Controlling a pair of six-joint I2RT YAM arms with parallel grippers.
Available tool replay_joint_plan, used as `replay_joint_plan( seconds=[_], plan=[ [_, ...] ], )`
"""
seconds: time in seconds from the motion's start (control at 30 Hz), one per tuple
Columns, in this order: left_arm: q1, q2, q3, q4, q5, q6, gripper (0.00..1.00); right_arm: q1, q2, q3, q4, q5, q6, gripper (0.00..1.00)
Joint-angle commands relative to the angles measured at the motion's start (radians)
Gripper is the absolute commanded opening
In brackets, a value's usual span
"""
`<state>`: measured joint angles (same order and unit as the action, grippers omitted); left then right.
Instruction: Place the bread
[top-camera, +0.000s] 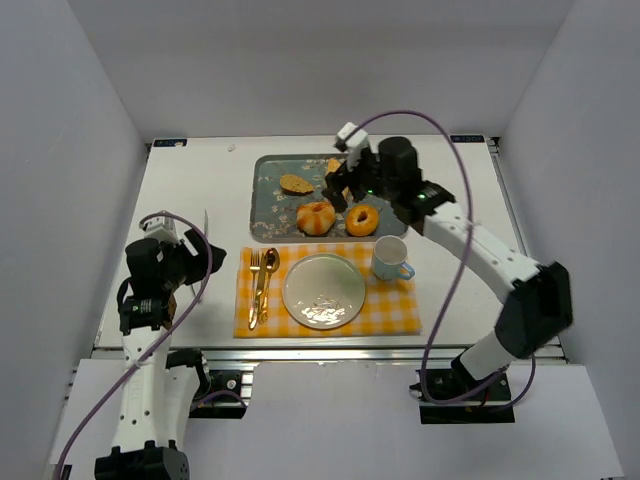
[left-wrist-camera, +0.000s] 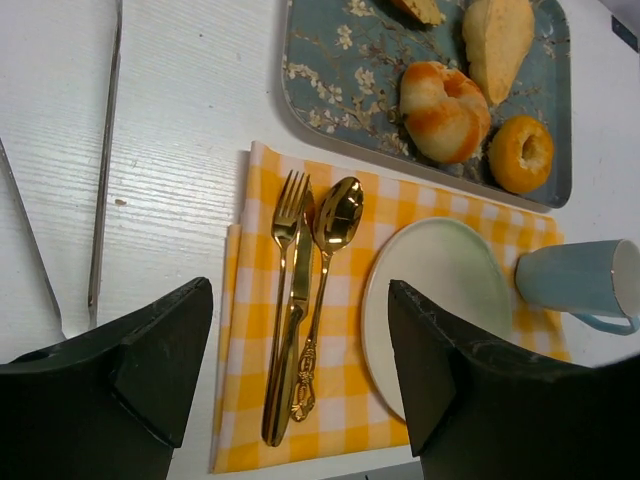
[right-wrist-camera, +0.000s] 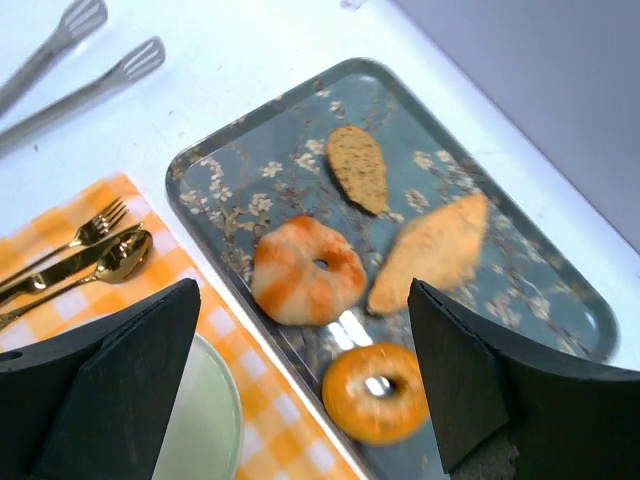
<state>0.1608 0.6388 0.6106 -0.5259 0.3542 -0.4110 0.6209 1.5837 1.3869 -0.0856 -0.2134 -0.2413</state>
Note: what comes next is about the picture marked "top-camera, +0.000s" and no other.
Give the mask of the long pale bread loaf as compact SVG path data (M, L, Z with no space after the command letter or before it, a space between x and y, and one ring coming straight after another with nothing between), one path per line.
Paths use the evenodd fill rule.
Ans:
M337 172L340 169L341 165L342 165L342 162L337 158L330 158L328 160L326 174L329 175L331 173Z

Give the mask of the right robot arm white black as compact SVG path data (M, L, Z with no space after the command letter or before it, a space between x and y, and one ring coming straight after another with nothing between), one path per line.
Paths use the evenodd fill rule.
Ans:
M337 137L335 146L346 159L326 175L323 195L336 210L347 207L345 189L357 201L367 195L388 201L403 224L457 257L459 268L470 269L502 304L493 330L452 361L443 398L430 395L427 370L420 369L424 400L449 405L472 398L513 361L533 357L572 325L567 269L522 255L476 225L471 210L462 208L451 192L423 179L417 150L407 138L386 138L373 151L367 135L346 134Z

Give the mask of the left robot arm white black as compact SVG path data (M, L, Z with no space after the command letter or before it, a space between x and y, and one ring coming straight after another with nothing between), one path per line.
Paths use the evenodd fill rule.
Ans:
M191 404L211 389L202 352L171 352L175 292L217 272L226 256L199 230L184 239L166 228L145 230L126 246L128 277L116 294L125 368L111 451L96 460L97 479L186 479L183 439Z

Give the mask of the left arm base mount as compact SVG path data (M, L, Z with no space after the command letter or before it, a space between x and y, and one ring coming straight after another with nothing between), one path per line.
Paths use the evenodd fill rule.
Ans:
M177 382L182 368L196 375L190 418L197 419L242 419L245 415L245 400L241 388L243 373L240 370L211 369L199 349L185 348L168 354L166 369Z

